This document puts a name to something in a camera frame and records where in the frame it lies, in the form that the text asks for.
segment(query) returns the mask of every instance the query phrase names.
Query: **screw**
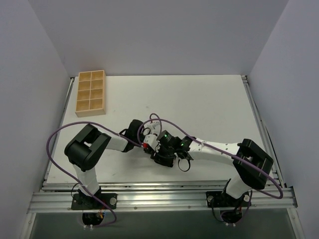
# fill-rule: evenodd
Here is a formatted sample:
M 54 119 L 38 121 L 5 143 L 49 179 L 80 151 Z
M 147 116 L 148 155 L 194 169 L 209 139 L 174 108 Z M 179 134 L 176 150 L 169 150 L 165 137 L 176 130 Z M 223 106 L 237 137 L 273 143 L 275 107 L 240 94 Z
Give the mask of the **screw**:
M 209 203 L 210 203 L 213 199 L 214 199 L 213 196 L 208 196 L 208 197 L 207 197 L 207 201 L 208 201 Z
M 245 195 L 245 196 L 244 196 L 244 201 L 245 201 L 246 203 L 249 202 L 249 196 L 248 196 L 248 195 Z
M 110 204 L 111 204 L 111 205 L 115 205 L 116 202 L 117 202 L 116 198 L 111 198 L 111 199 L 110 199 Z

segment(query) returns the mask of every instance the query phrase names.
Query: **black mounting plate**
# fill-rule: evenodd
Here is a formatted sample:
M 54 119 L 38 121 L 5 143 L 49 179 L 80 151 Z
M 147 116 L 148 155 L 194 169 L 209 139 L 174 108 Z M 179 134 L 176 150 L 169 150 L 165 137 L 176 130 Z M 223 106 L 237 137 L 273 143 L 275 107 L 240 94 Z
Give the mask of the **black mounting plate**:
M 222 191 L 210 191 L 206 192 L 206 202 L 209 208 L 231 208 L 236 207 L 237 205 L 234 203 L 225 202 L 224 198 L 221 197 Z M 247 207 L 248 202 L 243 201 L 241 204 L 242 207 Z
M 108 205 L 111 209 L 116 209 L 117 196 L 118 195 L 116 193 L 101 193 L 99 194 L 98 198 L 101 201 L 105 202 L 106 205 Z M 93 200 L 92 203 L 84 203 L 83 200 L 80 199 L 80 196 L 78 193 L 73 195 L 73 200 L 71 205 L 72 210 L 98 210 L 102 208 L 103 208 L 103 205 L 95 200 Z

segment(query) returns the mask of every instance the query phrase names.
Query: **wooden compartment box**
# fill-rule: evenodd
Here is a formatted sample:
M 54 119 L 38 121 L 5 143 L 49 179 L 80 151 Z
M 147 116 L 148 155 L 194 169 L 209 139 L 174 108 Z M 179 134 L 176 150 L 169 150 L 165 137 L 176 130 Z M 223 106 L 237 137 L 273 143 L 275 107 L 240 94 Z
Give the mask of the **wooden compartment box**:
M 105 72 L 79 73 L 79 86 L 75 113 L 78 117 L 98 116 L 106 113 Z

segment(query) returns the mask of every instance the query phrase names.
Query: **white wall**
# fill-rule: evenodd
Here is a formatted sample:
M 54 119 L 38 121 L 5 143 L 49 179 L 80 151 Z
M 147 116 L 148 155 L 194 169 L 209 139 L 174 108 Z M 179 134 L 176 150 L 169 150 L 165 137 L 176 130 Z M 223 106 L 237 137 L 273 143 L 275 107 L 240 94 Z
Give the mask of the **white wall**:
M 70 79 L 26 0 L 0 1 L 0 231 L 18 238 Z
M 71 76 L 248 74 L 288 0 L 29 0 Z
M 250 74 L 307 238 L 319 235 L 318 12 L 318 0 L 290 0 Z

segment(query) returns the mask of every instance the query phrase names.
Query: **gray floor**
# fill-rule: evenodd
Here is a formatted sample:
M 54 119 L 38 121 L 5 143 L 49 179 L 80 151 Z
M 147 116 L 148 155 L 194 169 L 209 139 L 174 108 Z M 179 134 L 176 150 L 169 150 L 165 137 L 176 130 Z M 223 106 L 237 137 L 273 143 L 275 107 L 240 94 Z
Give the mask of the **gray floor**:
M 235 228 L 217 222 L 210 211 L 136 212 L 117 215 L 118 221 L 114 225 L 90 231 L 83 230 L 78 224 L 80 214 L 38 214 L 31 238 L 295 238 L 287 210 L 251 210 Z

